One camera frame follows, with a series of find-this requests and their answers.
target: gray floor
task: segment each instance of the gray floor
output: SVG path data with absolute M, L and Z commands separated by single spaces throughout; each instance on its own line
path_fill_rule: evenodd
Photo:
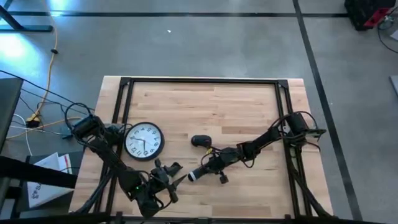
M 84 12 L 295 12 L 291 0 L 48 2 L 53 10 Z M 342 13 L 343 2 L 299 0 L 304 13 Z M 44 8 L 39 0 L 13 0 L 9 10 Z M 50 24 L 47 17 L 16 19 Z M 311 111 L 326 127 L 294 17 L 55 17 L 55 21 L 60 54 L 51 90 L 73 101 L 94 107 L 104 75 L 303 78 Z M 305 25 L 363 217 L 395 223 L 398 98 L 388 77 L 397 75 L 398 55 L 380 44 L 375 30 L 356 32 L 346 18 L 306 18 Z M 398 49 L 397 42 L 384 38 Z M 0 34 L 0 68 L 45 86 L 53 42 L 52 34 Z M 42 94 L 28 84 L 24 88 Z M 39 102 L 24 92 L 22 97 L 31 107 Z M 22 102 L 16 113 L 31 114 Z M 46 123 L 62 118 L 56 105 L 46 106 L 43 114 Z M 32 133 L 29 138 L 34 154 L 81 150 L 58 137 Z M 329 135 L 320 144 L 335 214 L 351 218 Z M 24 138 L 8 141 L 3 154 L 23 159 Z

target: black floor stripe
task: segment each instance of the black floor stripe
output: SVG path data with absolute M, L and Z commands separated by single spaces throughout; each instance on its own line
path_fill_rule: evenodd
M 343 179 L 344 188 L 346 191 L 346 195 L 348 198 L 349 208 L 351 209 L 351 214 L 354 220 L 362 221 L 362 214 L 359 209 L 358 200 L 356 198 L 356 194 L 354 191 L 353 183 L 351 181 L 351 177 L 349 176 L 347 163 L 343 154 L 343 150 L 341 148 L 340 140 L 337 135 L 337 130 L 335 126 L 335 122 L 333 121 L 333 117 L 331 115 L 330 107 L 328 104 L 328 99 L 326 97 L 325 89 L 323 88 L 321 77 L 319 74 L 319 70 L 317 67 L 317 63 L 315 61 L 315 56 L 313 54 L 310 40 L 308 38 L 307 30 L 305 28 L 304 19 L 301 13 L 301 9 L 299 6 L 299 0 L 293 0 L 293 5 L 296 10 L 298 25 L 300 26 L 301 35 L 303 38 L 305 50 L 307 52 L 307 57 L 310 62 L 312 75 L 315 81 L 315 86 L 317 87 L 318 95 L 321 101 L 321 106 L 323 113 L 325 114 L 326 124 L 328 126 L 328 130 L 330 133 L 331 143 L 335 150 L 338 167 L 340 170 L 341 177 Z
M 48 16 L 47 12 L 10 11 L 12 16 Z M 51 11 L 63 17 L 296 17 L 296 13 L 271 12 L 76 12 Z M 307 13 L 303 17 L 348 17 L 344 13 Z

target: wooden table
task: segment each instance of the wooden table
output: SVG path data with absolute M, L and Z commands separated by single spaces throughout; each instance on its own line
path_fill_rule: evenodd
M 104 123 L 111 122 L 120 79 L 104 77 L 96 105 L 96 114 Z M 288 83 L 294 111 L 309 112 L 303 80 L 288 79 Z M 125 99 L 126 94 L 122 99 L 119 123 Z M 160 127 L 166 142 L 159 158 L 164 165 L 177 161 L 183 166 L 175 176 L 178 178 L 196 169 L 205 154 L 205 149 L 191 146 L 193 135 L 210 135 L 213 145 L 218 148 L 234 147 L 236 143 L 253 140 L 264 133 L 278 117 L 273 86 L 140 82 L 134 84 L 128 123 L 149 121 Z M 302 157 L 308 187 L 325 210 L 333 213 L 318 149 L 305 146 Z M 135 161 L 124 149 L 121 159 L 135 169 L 150 171 L 154 168 L 153 161 Z M 71 211 L 80 208 L 94 191 L 102 165 L 96 154 L 85 151 Z M 177 189 L 179 201 L 156 216 L 283 218 L 285 214 L 293 214 L 281 141 L 264 148 L 252 169 L 239 162 L 227 167 L 224 172 L 229 178 L 229 183 L 224 185 L 213 174 L 204 175 L 196 182 L 185 179 Z M 102 211 L 108 190 L 104 191 Z M 300 210 L 304 214 L 299 190 L 298 195 Z M 166 203 L 169 201 L 166 190 L 158 196 Z M 119 185 L 116 186 L 112 213 L 118 211 L 126 216 L 141 215 L 137 203 L 130 202 Z

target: red object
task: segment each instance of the red object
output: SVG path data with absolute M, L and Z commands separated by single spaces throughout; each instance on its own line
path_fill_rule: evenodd
M 372 17 L 368 21 L 365 22 L 364 26 L 366 27 L 375 27 L 379 21 L 387 15 L 390 8 L 380 8 L 378 9 Z

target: white paper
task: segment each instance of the white paper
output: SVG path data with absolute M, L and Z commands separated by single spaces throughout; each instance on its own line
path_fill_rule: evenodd
M 395 40 L 398 40 L 398 30 L 396 30 L 394 33 L 392 33 L 391 37 L 394 38 Z
M 73 174 L 72 168 L 67 169 L 67 167 L 71 167 L 69 154 L 58 157 L 58 164 L 60 166 L 60 171 L 67 174 Z
M 35 165 L 54 170 L 61 170 L 60 161 L 58 160 L 57 152 L 46 157 L 45 159 L 42 159 L 39 162 L 36 162 Z M 29 199 L 29 207 L 33 208 L 42 205 L 59 196 L 69 193 L 72 190 L 73 189 L 68 189 L 65 187 L 56 187 L 51 185 L 39 184 L 35 182 L 28 182 L 27 193 Z

